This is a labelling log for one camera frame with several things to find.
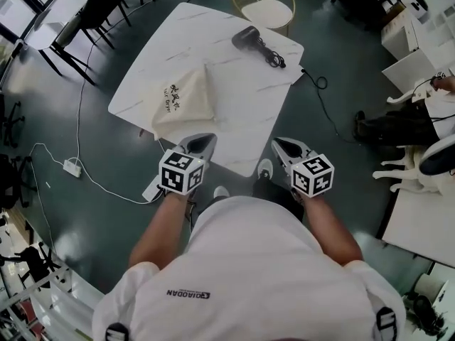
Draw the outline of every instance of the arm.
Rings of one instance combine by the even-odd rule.
[[[149,261],[160,270],[177,257],[186,196],[169,193],[129,256],[129,267]]]
[[[353,260],[363,260],[357,242],[326,201],[321,196],[300,196],[304,202],[311,233],[318,240],[324,254],[341,266]]]
[[[442,80],[435,80],[433,82],[434,88],[449,92],[455,92],[455,76],[443,78]]]

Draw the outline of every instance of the white shoe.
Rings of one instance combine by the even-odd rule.
[[[225,187],[219,185],[217,188],[215,188],[215,191],[213,192],[213,198],[216,197],[230,197],[230,194]]]
[[[272,179],[273,176],[273,163],[270,159],[262,159],[261,163],[257,166],[257,177],[266,177]]]

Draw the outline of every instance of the person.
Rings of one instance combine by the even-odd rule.
[[[97,305],[94,340],[398,340],[399,294],[321,195],[302,207],[272,175],[264,159],[253,197],[216,188],[180,256],[187,198],[169,193]]]
[[[433,85],[436,91],[455,92],[455,77],[435,80]],[[454,103],[450,94],[436,95],[416,102],[407,100],[401,108],[374,119],[367,119],[365,113],[359,111],[354,118],[353,136],[373,145],[431,146],[453,133]]]

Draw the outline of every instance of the glossy floor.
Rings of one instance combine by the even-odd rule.
[[[139,6],[139,0],[126,1],[128,12]],[[86,84],[83,91],[81,158],[96,181],[139,201],[156,174],[162,151],[151,134],[140,136],[139,128],[109,114],[107,105],[142,47],[182,1],[186,0],[160,0],[139,9],[130,16],[131,28],[122,22],[110,31],[115,50],[100,41],[90,56],[92,69],[88,73],[97,86]],[[235,12],[231,0],[192,3]],[[120,19],[117,10],[111,23]],[[364,109],[369,115],[383,112],[385,99],[399,92],[381,73],[394,58],[381,46],[380,34],[347,23],[343,13],[330,0],[296,0],[289,37],[305,47],[302,65],[310,74],[327,78],[328,88],[321,94],[338,130],[349,139],[356,111]],[[89,40],[80,33],[67,50],[86,60],[90,48]],[[28,49],[14,63],[4,91],[9,106],[15,100],[22,101],[21,113],[26,116],[15,133],[20,143],[15,152],[26,155],[34,143],[45,143],[55,159],[63,162],[77,155],[76,112],[82,78],[54,54],[48,54],[64,77],[57,76],[37,52]],[[337,137],[308,77],[302,77],[289,90],[272,136],[305,141],[330,158],[336,167],[336,181],[327,200],[354,233],[366,261],[400,292],[408,291],[430,261],[393,246],[384,248],[374,238],[389,201],[390,183],[374,180],[371,174],[380,167],[385,154]],[[272,157],[269,144],[262,156]],[[108,195],[86,175],[72,177],[52,162],[43,147],[36,147],[33,162],[58,255],[94,286],[108,291],[126,269],[129,253],[157,206],[135,205]],[[274,179],[282,181],[278,166],[275,173]],[[246,195],[254,179],[212,165],[198,193],[198,207],[209,201],[216,186],[224,185],[233,195]],[[49,244],[48,227],[36,196],[24,213]],[[187,239],[186,227],[182,245]]]

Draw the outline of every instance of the cloth bag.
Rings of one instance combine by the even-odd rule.
[[[214,119],[213,93],[204,64],[172,78],[152,82],[145,101],[155,140],[189,121]]]

